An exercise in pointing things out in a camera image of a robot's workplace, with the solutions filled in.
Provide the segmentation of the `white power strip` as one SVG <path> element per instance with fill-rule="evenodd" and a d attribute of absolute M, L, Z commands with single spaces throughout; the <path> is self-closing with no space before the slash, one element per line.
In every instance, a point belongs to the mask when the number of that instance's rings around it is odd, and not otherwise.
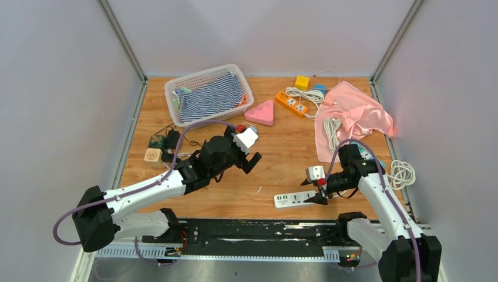
<path fill-rule="evenodd" d="M 313 190 L 304 191 L 304 192 L 294 192 L 294 193 L 285 193 L 285 194 L 277 194 L 274 196 L 274 206 L 276 209 L 286 209 L 290 207 L 301 207 L 301 206 L 310 206 L 314 203 L 305 202 L 309 198 L 315 196 L 316 192 Z"/>

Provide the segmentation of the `blue plug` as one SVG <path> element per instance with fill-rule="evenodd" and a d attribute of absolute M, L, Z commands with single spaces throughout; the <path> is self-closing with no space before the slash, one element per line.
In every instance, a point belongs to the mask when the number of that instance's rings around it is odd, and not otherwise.
<path fill-rule="evenodd" d="M 257 128 L 254 125 L 250 125 L 249 128 L 254 131 L 255 133 L 258 133 Z"/>

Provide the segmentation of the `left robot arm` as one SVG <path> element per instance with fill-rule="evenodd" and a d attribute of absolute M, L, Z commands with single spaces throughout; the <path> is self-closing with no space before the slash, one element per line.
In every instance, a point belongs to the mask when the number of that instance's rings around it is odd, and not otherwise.
<path fill-rule="evenodd" d="M 164 174 L 118 190 L 103 191 L 99 186 L 87 189 L 72 216 L 83 251 L 94 252 L 116 239 L 129 237 L 153 236 L 166 243 L 176 241 L 180 227 L 170 209 L 154 213 L 138 211 L 155 202 L 195 192 L 212 180 L 218 183 L 233 166 L 248 174 L 261 159 L 257 152 L 247 160 L 257 139 L 252 129 L 215 136 Z"/>

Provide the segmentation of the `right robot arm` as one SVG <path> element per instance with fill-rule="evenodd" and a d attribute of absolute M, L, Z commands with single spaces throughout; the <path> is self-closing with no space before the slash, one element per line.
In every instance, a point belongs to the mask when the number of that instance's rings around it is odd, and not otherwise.
<path fill-rule="evenodd" d="M 333 173 L 332 166 L 306 169 L 303 185 L 317 187 L 316 194 L 306 201 L 326 205 L 334 193 L 353 189 L 361 192 L 372 206 L 382 230 L 378 230 L 361 212 L 342 213 L 335 237 L 339 243 L 358 243 L 375 260 L 382 281 L 437 281 L 442 245 L 408 215 L 389 184 L 378 158 L 365 159 L 358 147 L 371 148 L 357 139 L 345 139 L 335 149 L 342 171 Z"/>

